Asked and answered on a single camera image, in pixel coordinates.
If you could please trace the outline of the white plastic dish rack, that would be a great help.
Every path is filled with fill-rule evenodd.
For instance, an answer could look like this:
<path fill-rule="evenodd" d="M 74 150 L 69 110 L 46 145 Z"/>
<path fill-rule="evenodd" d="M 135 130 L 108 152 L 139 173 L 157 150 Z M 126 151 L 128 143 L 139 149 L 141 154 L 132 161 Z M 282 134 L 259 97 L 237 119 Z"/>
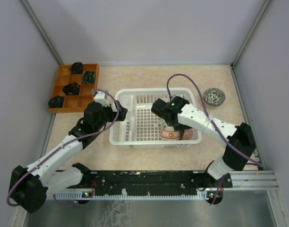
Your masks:
<path fill-rule="evenodd" d="M 120 104 L 128 109 L 126 118 L 116 122 L 110 129 L 109 141 L 120 148 L 189 148 L 202 140 L 201 132 L 193 129 L 191 140 L 163 140 L 160 132 L 163 127 L 159 117 L 151 108 L 157 99 L 169 101 L 166 88 L 121 89 L 116 95 Z"/>

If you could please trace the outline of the grey patterned bowl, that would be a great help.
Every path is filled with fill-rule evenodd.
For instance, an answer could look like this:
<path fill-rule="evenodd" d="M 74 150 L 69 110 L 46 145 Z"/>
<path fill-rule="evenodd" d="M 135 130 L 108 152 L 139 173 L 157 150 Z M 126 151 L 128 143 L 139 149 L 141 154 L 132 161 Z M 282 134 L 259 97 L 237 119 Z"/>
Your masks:
<path fill-rule="evenodd" d="M 213 87 L 204 91 L 203 98 L 207 105 L 218 107 L 224 103 L 226 96 L 222 90 Z"/>

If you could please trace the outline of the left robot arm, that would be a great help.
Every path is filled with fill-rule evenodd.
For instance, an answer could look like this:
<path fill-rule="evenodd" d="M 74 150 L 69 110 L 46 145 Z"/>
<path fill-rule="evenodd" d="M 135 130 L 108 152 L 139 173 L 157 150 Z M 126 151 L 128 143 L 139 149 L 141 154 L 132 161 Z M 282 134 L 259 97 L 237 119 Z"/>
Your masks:
<path fill-rule="evenodd" d="M 89 186 L 92 177 L 83 164 L 76 163 L 63 172 L 57 170 L 108 130 L 107 123 L 113 125 L 125 120 L 128 110 L 119 101 L 114 104 L 115 109 L 110 104 L 91 102 L 58 146 L 27 167 L 17 166 L 11 173 L 7 204 L 34 213 L 48 198 L 70 186 Z"/>

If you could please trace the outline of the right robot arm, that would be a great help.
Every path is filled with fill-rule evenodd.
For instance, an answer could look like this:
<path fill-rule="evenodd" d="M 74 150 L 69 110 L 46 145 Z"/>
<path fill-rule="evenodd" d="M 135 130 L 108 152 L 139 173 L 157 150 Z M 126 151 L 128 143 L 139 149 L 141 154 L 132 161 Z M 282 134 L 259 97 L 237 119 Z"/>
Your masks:
<path fill-rule="evenodd" d="M 231 171 L 242 171 L 256 149 L 251 127 L 246 123 L 234 125 L 208 117 L 186 99 L 176 96 L 165 102 L 157 99 L 151 111 L 176 131 L 195 129 L 218 142 L 224 154 L 213 161 L 204 175 L 205 183 L 215 187 Z"/>

